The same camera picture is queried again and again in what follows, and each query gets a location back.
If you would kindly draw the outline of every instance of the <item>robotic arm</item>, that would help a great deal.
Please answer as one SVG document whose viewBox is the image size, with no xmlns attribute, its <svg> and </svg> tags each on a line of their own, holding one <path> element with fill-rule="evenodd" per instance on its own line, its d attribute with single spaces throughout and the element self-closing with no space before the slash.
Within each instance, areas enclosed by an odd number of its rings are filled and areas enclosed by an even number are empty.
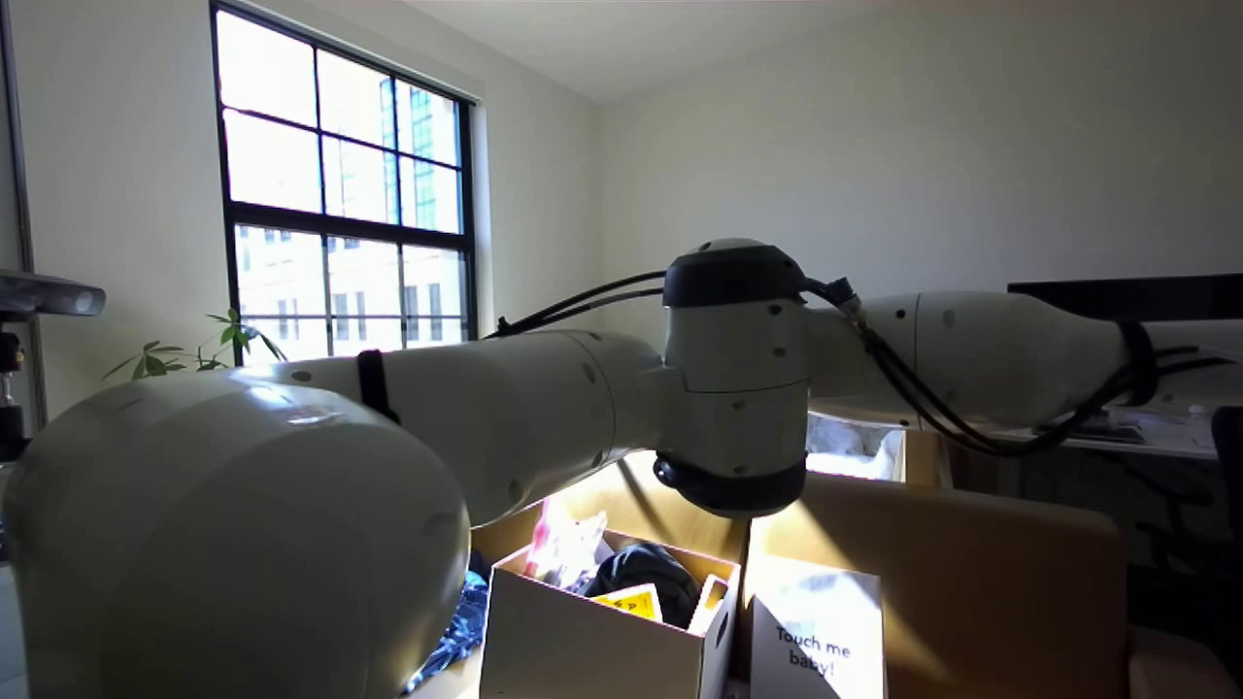
<svg viewBox="0 0 1243 699">
<path fill-rule="evenodd" d="M 1243 384 L 1020 296 L 863 313 L 770 246 L 678 261 L 666 302 L 666 354 L 517 323 L 86 401 L 30 441 L 4 508 L 37 695 L 392 695 L 454 608 L 471 525 L 623 447 L 654 447 L 689 499 L 757 517 L 803 484 L 810 409 L 1020 451 L 1087 409 L 1238 405 L 1225 384 Z"/>
</svg>

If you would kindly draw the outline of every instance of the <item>window frame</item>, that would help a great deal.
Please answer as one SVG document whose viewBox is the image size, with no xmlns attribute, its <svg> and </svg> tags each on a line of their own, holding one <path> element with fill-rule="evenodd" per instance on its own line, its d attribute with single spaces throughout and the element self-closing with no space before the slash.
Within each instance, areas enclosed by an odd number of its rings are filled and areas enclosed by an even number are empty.
<svg viewBox="0 0 1243 699">
<path fill-rule="evenodd" d="M 314 125 L 301 125 L 301 120 L 288 120 L 288 115 L 278 115 L 278 113 L 225 104 L 221 27 L 219 27 L 221 10 L 311 46 Z M 392 104 L 388 107 L 392 107 L 392 128 L 397 128 L 392 145 L 370 145 L 360 135 L 332 130 L 323 125 L 323 72 L 318 72 L 318 53 L 323 50 L 388 77 L 388 90 L 392 90 Z M 323 29 L 301 27 L 301 23 L 284 19 L 284 14 L 272 14 L 272 10 L 258 9 L 258 5 L 241 5 L 241 0 L 212 0 L 212 68 L 215 68 L 221 204 L 225 204 L 231 312 L 241 313 L 241 318 L 291 323 L 291 326 L 323 323 L 323 335 L 327 335 L 327 354 L 323 356 L 349 356 L 349 354 L 335 354 L 335 345 L 340 345 L 335 326 L 340 323 L 392 318 L 392 323 L 399 323 L 399 345 L 408 348 L 420 336 L 420 323 L 430 318 L 430 313 L 408 313 L 406 248 L 436 248 L 436 253 L 454 253 L 463 261 L 463 340 L 473 340 L 480 336 L 480 313 L 482 313 L 482 302 L 480 302 L 480 218 L 473 218 L 473 115 L 480 115 L 480 104 L 459 90 L 436 86 L 436 81 L 427 81 L 427 77 L 420 77 L 420 72 L 411 72 L 411 68 L 406 68 L 397 63 L 385 63 L 376 53 L 367 53 L 367 50 L 348 46 L 348 42 L 323 36 Z M 427 90 L 427 94 L 436 94 L 436 98 L 454 104 L 454 113 L 459 113 L 459 130 L 454 130 L 459 135 L 459 163 L 442 163 L 436 154 L 416 154 L 416 151 L 399 148 L 397 81 L 408 81 L 408 86 Z M 231 113 L 314 135 L 318 212 L 232 199 L 231 128 L 225 128 Z M 397 223 L 392 222 L 327 212 L 327 141 L 392 154 Z M 459 231 L 442 231 L 442 229 L 427 229 L 427 223 L 406 223 L 406 174 L 399 174 L 406 157 L 408 163 L 451 167 L 459 174 L 459 212 L 463 212 L 463 229 Z M 318 235 L 318 248 L 323 248 L 323 313 L 245 313 L 241 312 L 241 268 L 237 268 L 237 229 L 241 223 Z M 332 286 L 332 242 L 380 242 L 380 246 L 397 248 L 397 302 L 399 302 L 397 313 L 335 313 L 335 308 L 332 308 L 332 296 L 335 296 L 335 286 Z"/>
</svg>

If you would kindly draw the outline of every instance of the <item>white wall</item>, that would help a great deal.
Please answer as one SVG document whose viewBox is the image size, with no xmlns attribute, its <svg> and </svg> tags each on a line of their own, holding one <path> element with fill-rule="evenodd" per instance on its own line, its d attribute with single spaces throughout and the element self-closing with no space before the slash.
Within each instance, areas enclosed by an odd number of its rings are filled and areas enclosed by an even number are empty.
<svg viewBox="0 0 1243 699">
<path fill-rule="evenodd" d="M 600 274 L 600 107 L 399 0 L 272 0 L 480 98 L 486 308 L 522 313 Z M 52 416 L 143 336 L 204 340 L 225 312 L 208 0 L 15 0 L 37 265 L 103 283 L 103 318 L 47 318 Z"/>
<path fill-rule="evenodd" d="M 631 98 L 606 268 L 763 235 L 886 286 L 1238 271 L 1238 36 L 1243 5 L 917 0 Z"/>
</svg>

